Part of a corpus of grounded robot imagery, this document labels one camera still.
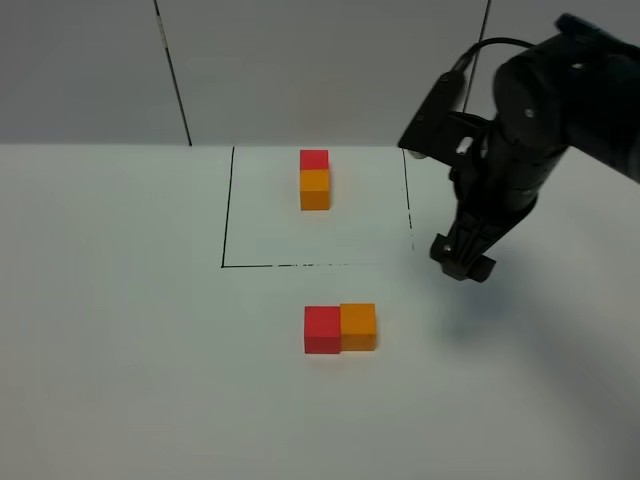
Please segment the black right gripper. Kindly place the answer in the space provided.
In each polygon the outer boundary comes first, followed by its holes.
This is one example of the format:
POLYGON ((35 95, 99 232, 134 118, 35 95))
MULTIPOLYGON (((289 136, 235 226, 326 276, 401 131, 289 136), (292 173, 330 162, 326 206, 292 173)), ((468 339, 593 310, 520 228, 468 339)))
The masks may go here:
POLYGON ((486 281, 496 261, 482 254, 532 211, 554 168, 553 145, 525 144, 496 116, 459 174, 454 223, 447 237, 436 235, 430 258, 455 280, 486 281))

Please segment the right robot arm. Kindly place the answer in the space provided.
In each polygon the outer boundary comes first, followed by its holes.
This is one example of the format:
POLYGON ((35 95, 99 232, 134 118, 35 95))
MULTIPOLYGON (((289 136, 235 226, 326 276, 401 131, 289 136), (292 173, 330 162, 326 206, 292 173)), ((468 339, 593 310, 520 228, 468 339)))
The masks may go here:
POLYGON ((639 49, 569 14, 556 36, 495 73, 495 118, 473 134, 469 159, 443 158, 457 199, 430 256, 456 279, 485 281, 486 251, 534 209, 570 147, 639 179, 639 49))

